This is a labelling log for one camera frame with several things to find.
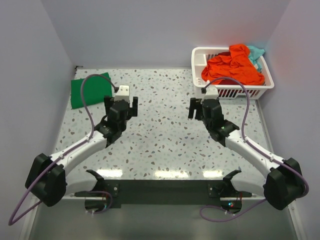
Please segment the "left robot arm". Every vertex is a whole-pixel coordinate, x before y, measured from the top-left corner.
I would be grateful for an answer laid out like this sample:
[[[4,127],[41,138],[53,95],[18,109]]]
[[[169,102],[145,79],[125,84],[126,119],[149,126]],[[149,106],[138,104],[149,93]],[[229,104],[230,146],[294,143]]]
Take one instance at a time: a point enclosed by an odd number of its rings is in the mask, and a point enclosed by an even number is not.
[[[67,176],[84,160],[108,148],[121,137],[127,128],[127,121],[138,115],[138,102],[137,96],[132,101],[106,96],[106,114],[88,135],[60,152],[49,156],[41,153],[35,157],[25,182],[26,189],[48,207],[71,193],[87,191],[92,196],[99,196],[104,184],[98,173],[87,170],[87,179],[83,182]]]

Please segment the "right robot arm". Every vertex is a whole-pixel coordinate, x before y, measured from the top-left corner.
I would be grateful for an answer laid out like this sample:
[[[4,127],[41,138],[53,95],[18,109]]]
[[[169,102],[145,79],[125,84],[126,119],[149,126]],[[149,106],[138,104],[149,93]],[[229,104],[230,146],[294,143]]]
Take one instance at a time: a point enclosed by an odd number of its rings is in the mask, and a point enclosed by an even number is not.
[[[264,177],[258,186],[253,181],[235,180],[228,176],[223,192],[230,197],[238,192],[263,196],[275,209],[283,210],[293,201],[309,193],[309,185],[302,175],[300,164],[294,158],[284,159],[251,141],[243,129],[224,118],[217,99],[190,99],[188,118],[201,121],[210,137],[252,164]]]

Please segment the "green t-shirt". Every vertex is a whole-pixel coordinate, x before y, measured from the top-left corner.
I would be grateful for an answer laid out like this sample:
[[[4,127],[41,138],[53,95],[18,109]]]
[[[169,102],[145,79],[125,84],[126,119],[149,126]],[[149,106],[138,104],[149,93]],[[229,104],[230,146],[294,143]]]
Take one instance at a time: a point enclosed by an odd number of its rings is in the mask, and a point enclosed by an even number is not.
[[[82,108],[83,102],[81,99],[81,85],[83,78],[71,80],[71,108]],[[102,103],[105,96],[113,95],[113,88],[111,84],[98,76],[91,77],[86,81],[83,89],[84,100],[87,106]]]

